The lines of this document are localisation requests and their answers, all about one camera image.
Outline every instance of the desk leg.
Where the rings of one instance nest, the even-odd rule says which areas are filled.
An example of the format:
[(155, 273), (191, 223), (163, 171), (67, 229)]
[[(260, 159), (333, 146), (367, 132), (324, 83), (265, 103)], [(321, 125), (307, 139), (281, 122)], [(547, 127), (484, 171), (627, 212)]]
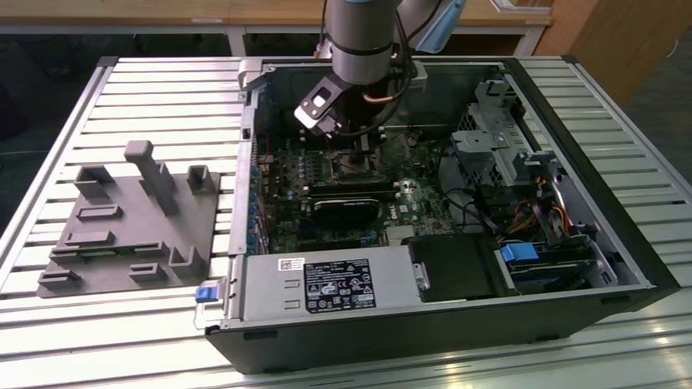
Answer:
[(527, 32), (521, 35), (517, 48), (515, 49), (516, 56), (533, 55), (540, 37), (543, 36), (543, 30), (545, 30), (545, 27), (543, 26), (527, 28)]
[(228, 36), (231, 55), (233, 57), (245, 57), (245, 26), (228, 26), (225, 28), (225, 35)]

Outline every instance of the blue tab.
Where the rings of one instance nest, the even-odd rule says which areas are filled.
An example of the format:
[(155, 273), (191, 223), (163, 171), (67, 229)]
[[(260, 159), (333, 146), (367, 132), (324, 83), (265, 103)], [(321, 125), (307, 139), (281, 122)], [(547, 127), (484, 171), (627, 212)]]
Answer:
[(215, 302), (219, 301), (219, 287), (217, 286), (200, 286), (195, 292), (196, 302)]
[(539, 253), (532, 243), (509, 243), (500, 249), (505, 262), (531, 261), (539, 259)]

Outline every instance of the metal table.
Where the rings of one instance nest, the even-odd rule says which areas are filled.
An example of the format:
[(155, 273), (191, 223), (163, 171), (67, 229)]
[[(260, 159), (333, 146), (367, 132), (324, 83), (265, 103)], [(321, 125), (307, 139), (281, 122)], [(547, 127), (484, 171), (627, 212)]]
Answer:
[[(123, 158), (132, 139), (157, 145), (155, 158), (168, 161), (171, 173), (199, 164), (221, 173), (209, 277), (225, 274), (239, 61), (101, 62), (0, 240), (0, 387), (583, 388), (673, 386), (691, 378), (692, 188), (581, 67), (557, 57), (521, 62), (684, 286), (647, 309), (607, 318), (567, 340), (243, 376), (195, 327), (195, 288), (36, 297), (77, 197), (77, 166), (103, 163), (112, 175), (136, 173)], [(549, 148), (540, 126), (528, 124)], [(220, 307), (205, 314), (219, 317)]]

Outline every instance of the motherboard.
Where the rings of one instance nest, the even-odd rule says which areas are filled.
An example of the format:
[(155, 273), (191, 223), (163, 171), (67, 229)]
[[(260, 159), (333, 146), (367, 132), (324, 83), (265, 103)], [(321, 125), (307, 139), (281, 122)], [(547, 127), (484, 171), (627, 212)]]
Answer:
[(327, 140), (319, 147), (300, 139), (265, 145), (271, 253), (397, 246), (455, 231), (435, 174), (439, 141), (421, 141), (409, 129), (385, 130), (380, 139), (361, 157)]

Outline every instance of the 3d-printed part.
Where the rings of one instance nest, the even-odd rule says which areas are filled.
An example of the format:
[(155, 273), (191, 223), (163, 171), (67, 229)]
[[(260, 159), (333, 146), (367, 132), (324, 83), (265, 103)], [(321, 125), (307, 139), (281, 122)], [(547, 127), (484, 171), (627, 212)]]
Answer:
[(187, 184), (193, 195), (200, 195), (215, 191), (215, 180), (212, 179), (209, 168), (205, 165), (191, 166), (187, 170)]
[(72, 270), (44, 271), (39, 284), (51, 289), (75, 288), (81, 277)]
[(220, 175), (205, 166), (169, 174), (153, 146), (133, 141), (125, 159), (143, 177), (83, 167), (83, 194), (51, 252), (37, 295), (59, 297), (199, 285), (207, 279)]
[(111, 174), (103, 166), (84, 166), (79, 170), (75, 186), (84, 198), (89, 202), (97, 203), (99, 200), (108, 200), (108, 193), (103, 184), (113, 182)]
[(129, 265), (128, 276), (133, 282), (147, 282), (165, 278), (165, 273), (157, 263), (139, 263)]
[(175, 215), (179, 212), (177, 202), (172, 194), (175, 186), (165, 165), (159, 168), (152, 158), (153, 145), (148, 140), (133, 140), (128, 142), (125, 147), (125, 160), (132, 162), (140, 170), (141, 177), (147, 189), (152, 192), (153, 197), (161, 207), (165, 216)]
[(79, 218), (81, 221), (97, 219), (116, 219), (120, 216), (123, 216), (123, 209), (115, 204), (83, 208), (75, 215), (75, 217)]

